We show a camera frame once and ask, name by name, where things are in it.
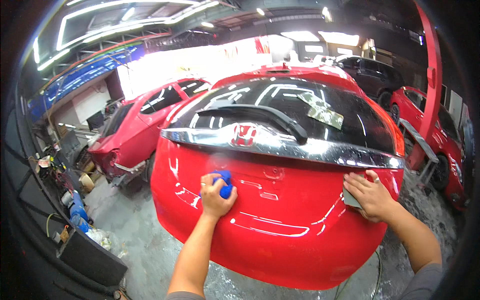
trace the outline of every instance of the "forearm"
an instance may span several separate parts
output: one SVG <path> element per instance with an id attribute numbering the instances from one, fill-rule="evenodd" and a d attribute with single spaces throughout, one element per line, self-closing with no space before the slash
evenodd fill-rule
<path id="1" fill-rule="evenodd" d="M 212 236 L 218 219 L 202 214 L 183 245 L 175 264 L 168 293 L 188 291 L 204 296 Z"/>
<path id="2" fill-rule="evenodd" d="M 414 273 L 430 263 L 442 264 L 442 253 L 433 232 L 415 218 L 400 203 L 395 202 L 393 213 L 385 222 L 402 241 Z"/>

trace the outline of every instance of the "concrete floor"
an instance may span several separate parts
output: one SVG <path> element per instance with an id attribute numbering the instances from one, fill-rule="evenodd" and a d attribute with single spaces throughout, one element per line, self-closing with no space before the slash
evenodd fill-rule
<path id="1" fill-rule="evenodd" d="M 416 175 L 405 171 L 399 202 L 432 229 L 440 241 L 444 266 L 447 266 L 456 245 L 452 209 L 437 191 L 426 196 L 415 186 L 416 179 Z M 112 253 L 119 255 L 129 268 L 126 274 L 129 296 L 133 300 L 163 299 L 182 244 L 160 226 L 149 186 L 135 180 L 126 190 L 111 188 L 101 178 L 85 202 L 94 225 L 111 232 Z M 413 277 L 407 254 L 391 230 L 387 230 L 378 250 L 383 272 L 375 299 L 396 299 Z M 371 299 L 378 272 L 379 262 L 374 253 L 350 278 L 341 299 Z M 316 291 L 275 286 L 213 262 L 210 262 L 204 289 L 207 299 L 222 300 L 330 300 L 336 292 L 336 288 Z"/>

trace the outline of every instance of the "honda logo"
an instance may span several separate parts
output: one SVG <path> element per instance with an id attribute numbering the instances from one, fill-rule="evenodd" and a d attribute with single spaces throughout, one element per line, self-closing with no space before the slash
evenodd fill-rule
<path id="1" fill-rule="evenodd" d="M 251 147 L 257 135 L 257 128 L 251 125 L 236 124 L 233 129 L 233 138 L 230 143 L 233 146 Z"/>

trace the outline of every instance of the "plastic bag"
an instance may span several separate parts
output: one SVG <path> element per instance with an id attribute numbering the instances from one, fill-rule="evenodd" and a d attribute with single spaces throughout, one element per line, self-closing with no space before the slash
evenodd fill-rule
<path id="1" fill-rule="evenodd" d="M 109 233 L 96 228 L 91 228 L 86 232 L 86 235 L 94 240 L 97 244 L 102 246 L 105 250 L 110 251 L 112 243 L 110 242 Z"/>

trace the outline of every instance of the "sleeve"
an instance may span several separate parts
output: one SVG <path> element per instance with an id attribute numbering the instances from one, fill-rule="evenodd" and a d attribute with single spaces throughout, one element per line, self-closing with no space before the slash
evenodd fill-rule
<path id="1" fill-rule="evenodd" d="M 429 299 L 442 279 L 442 266 L 428 264 L 420 269 L 398 300 Z"/>
<path id="2" fill-rule="evenodd" d="M 168 294 L 165 300 L 205 300 L 205 298 L 191 292 L 173 292 Z"/>

